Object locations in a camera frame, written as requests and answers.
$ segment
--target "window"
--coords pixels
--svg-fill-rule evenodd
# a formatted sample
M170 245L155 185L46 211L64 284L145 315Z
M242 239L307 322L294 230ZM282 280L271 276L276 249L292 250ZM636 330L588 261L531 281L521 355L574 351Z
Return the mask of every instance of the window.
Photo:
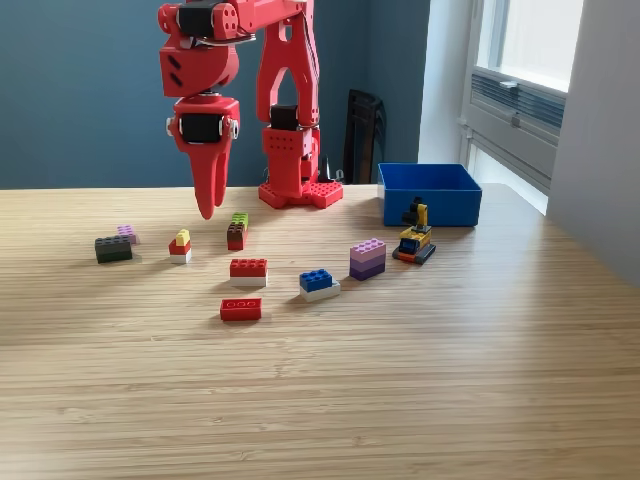
M474 0L460 124L472 147L548 192L584 0Z
M477 65L567 92L583 2L487 1Z

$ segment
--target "white lego brick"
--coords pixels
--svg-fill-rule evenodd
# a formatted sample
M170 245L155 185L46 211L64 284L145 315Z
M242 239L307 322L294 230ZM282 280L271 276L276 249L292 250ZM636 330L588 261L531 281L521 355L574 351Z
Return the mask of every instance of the white lego brick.
M229 284L233 287L266 287L269 273L264 277L231 277Z
M176 265L185 265L191 261L191 250L186 255L170 255L171 263Z
M300 287L300 295L302 295L307 302L317 302L325 298L336 297L340 295L340 283L334 279L333 284L329 288L323 288L322 290L316 290L311 293Z

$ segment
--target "purple lego brick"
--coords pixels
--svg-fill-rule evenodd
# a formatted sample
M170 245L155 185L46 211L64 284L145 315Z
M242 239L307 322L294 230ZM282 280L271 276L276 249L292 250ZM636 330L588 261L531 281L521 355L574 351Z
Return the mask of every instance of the purple lego brick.
M360 280L364 282L365 280L375 277L376 275L384 272L385 264L378 265L377 267L370 268L366 272L359 272L358 270L354 270L353 268L349 269L349 276L355 278L356 280Z
M371 260L367 260L366 262L359 262L357 260L351 259L350 267L352 270L357 270L359 272L366 272L371 268L375 268L378 265L384 265L387 256L385 254L381 254Z
M140 239L131 225L118 225L118 235L128 236L131 241L131 245L137 245L140 243Z
M371 240L367 240L366 242L362 242L359 245L351 247L351 258L360 263L367 262L379 255L386 254L386 244L377 238L372 238Z

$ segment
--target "blue lego brick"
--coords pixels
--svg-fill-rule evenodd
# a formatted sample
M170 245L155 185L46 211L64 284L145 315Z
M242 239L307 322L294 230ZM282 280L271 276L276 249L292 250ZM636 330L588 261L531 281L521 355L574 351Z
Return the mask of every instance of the blue lego brick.
M324 288L331 288L333 277L326 270L314 270L300 275L300 286L305 292L311 293Z

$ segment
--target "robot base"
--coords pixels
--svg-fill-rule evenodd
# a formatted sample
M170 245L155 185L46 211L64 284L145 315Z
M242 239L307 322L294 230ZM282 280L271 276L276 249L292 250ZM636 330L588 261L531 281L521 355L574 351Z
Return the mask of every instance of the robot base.
M258 190L260 200L273 208L283 208L287 205L313 205L316 208L327 208L344 197L342 184L332 183L311 183L305 185L300 198L281 197L276 195L268 183L260 185Z

